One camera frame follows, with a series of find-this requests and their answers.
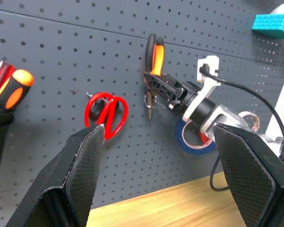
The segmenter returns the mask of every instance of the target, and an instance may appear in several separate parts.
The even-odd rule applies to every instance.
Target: gray pegboard
[[[250,31],[255,14],[272,8],[272,1],[264,9],[258,2],[95,1],[93,7],[82,0],[0,0],[0,58],[31,71],[36,82],[9,129],[0,168],[0,226],[42,167],[84,127],[86,92],[115,93],[130,108],[125,127],[105,145],[93,207],[209,175],[216,153],[199,157],[178,147],[174,126],[180,116],[157,110],[153,119],[147,117],[146,38],[150,32],[166,36],[163,71],[178,80],[195,82],[197,60],[214,53],[220,57],[221,77],[256,90],[275,105],[284,84],[284,41]],[[211,99],[237,112],[255,111],[265,131],[271,113],[253,96],[221,86]]]

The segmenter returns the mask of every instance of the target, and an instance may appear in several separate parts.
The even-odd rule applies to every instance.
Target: wooden table
[[[216,187],[226,185],[215,175]],[[214,192],[209,177],[90,211],[87,227],[246,227],[231,192]]]

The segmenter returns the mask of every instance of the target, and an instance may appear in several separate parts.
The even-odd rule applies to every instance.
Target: tape roll
[[[185,152],[194,155],[205,155],[213,151],[216,147],[216,144],[213,140],[209,140],[202,146],[192,145],[186,141],[186,139],[184,138],[184,130],[189,123],[191,123],[191,121],[184,122],[182,119],[180,119],[176,124],[175,133],[179,146]]]

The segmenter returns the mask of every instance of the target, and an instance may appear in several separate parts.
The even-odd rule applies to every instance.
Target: wire
[[[244,85],[241,85],[241,84],[237,84],[237,83],[234,83],[232,81],[229,81],[229,80],[226,80],[226,79],[223,79],[223,78],[220,78],[220,77],[216,77],[216,76],[213,76],[212,74],[210,74],[206,69],[208,67],[204,64],[202,67],[200,67],[199,71],[200,73],[202,73],[203,75],[219,82],[219,83],[222,83],[222,84],[225,84],[225,85],[229,85],[229,86],[232,86],[232,87],[236,87],[238,89],[241,89],[241,90],[244,90],[252,95],[254,95],[255,97],[257,97],[258,99],[260,99],[271,111],[271,113],[275,116],[275,119],[276,121],[278,122],[279,124],[279,127],[281,129],[281,133],[284,137],[284,125],[282,123],[282,120],[280,118],[280,116],[278,115],[278,113],[276,112],[276,110],[274,109],[274,107],[267,101],[267,99],[265,99],[264,97],[262,97],[261,95],[259,95],[257,92],[253,91],[252,89],[244,86]],[[229,189],[229,187],[224,187],[224,188],[215,188],[215,186],[213,185],[213,175],[216,171],[216,168],[218,166],[218,163],[220,161],[220,156],[217,157],[217,160],[216,162],[214,163],[213,165],[213,169],[212,169],[212,172],[210,173],[210,180],[209,180],[209,184],[210,184],[210,187],[216,191],[216,192],[223,192],[223,191],[226,191]]]

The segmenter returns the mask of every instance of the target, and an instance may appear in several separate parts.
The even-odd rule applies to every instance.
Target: orange screwdriver handle
[[[13,112],[34,83],[32,74],[15,71],[0,87],[0,114]]]

